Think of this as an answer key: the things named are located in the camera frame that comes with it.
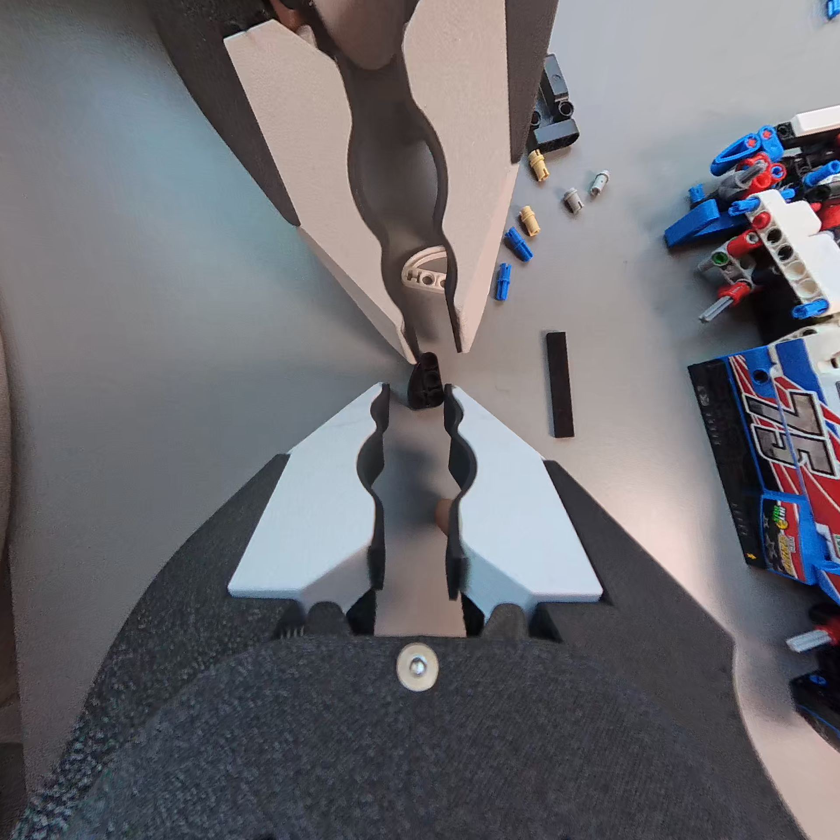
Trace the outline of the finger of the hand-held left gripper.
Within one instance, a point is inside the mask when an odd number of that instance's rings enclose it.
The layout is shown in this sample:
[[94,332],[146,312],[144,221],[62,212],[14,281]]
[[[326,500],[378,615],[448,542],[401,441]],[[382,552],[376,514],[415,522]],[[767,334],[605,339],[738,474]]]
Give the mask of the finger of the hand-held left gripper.
[[383,338],[415,363],[404,317],[383,281],[382,246],[351,192],[352,117],[336,63],[275,19],[226,37],[224,46],[300,235]]
[[511,162],[508,42],[502,1],[422,1],[403,41],[413,99],[442,147],[442,230],[455,274],[448,309],[458,352],[487,304],[518,166]]

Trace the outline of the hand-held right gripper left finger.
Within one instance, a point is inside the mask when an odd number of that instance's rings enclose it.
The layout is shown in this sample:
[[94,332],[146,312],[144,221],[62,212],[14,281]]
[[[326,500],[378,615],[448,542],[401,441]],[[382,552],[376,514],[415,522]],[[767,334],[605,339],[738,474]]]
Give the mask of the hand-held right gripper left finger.
[[233,576],[231,596],[349,611],[385,578],[382,501],[390,386],[378,382],[287,454]]

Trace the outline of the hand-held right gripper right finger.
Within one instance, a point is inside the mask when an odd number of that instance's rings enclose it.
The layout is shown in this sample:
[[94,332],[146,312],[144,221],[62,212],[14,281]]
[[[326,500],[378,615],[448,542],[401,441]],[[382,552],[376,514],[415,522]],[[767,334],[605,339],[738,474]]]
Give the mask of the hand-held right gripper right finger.
[[456,385],[444,388],[448,472],[445,571],[451,600],[487,619],[502,604],[595,603],[603,587],[540,453]]

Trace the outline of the small black curved brick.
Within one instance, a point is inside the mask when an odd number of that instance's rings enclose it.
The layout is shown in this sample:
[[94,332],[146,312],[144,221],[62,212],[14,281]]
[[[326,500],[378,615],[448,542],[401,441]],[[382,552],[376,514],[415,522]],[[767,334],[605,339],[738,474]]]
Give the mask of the small black curved brick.
[[424,352],[418,358],[406,387],[406,404],[413,411],[440,406],[445,400],[438,357],[434,352]]

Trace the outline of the person's left hand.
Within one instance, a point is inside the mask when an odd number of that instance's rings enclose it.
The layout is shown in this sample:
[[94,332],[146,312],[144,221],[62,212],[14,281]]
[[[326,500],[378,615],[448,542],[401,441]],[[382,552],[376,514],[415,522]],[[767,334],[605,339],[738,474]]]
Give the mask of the person's left hand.
[[299,8],[299,2],[269,1],[269,5],[278,22],[298,37],[318,47],[317,39],[305,14]]

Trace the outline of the dark flat long tile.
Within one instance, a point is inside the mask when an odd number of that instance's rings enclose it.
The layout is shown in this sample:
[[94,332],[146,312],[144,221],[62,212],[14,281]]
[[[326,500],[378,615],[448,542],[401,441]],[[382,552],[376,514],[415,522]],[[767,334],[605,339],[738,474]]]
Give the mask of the dark flat long tile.
[[549,374],[553,436],[555,438],[573,438],[574,415],[571,372],[565,332],[547,332],[545,335],[545,348]]

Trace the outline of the toy brick race car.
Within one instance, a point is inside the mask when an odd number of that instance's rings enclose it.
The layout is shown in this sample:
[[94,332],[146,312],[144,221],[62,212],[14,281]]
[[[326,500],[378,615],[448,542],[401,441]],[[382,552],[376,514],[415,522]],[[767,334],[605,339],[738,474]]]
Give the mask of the toy brick race car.
[[763,343],[692,364],[689,378],[744,561],[818,588],[812,629],[788,648],[816,667],[794,706],[839,743],[839,108],[795,114],[730,143],[714,183],[664,231],[669,249],[716,247],[704,324],[755,298]]

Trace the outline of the black rectangular frame brick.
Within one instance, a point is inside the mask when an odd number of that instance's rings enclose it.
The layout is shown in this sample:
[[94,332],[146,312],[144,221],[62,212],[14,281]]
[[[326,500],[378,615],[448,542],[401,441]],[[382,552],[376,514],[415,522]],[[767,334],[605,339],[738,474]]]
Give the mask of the black rectangular frame brick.
[[580,137],[573,115],[574,104],[558,60],[555,54],[548,54],[532,111],[527,151],[546,153],[571,146]]

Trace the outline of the white curved frame brick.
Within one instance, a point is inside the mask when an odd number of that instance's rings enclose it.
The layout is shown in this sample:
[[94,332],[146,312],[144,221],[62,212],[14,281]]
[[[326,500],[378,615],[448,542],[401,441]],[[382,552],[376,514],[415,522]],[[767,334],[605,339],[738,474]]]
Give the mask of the white curved frame brick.
[[408,258],[402,268],[402,283],[407,287],[445,294],[447,274],[446,248],[436,245],[422,248]]

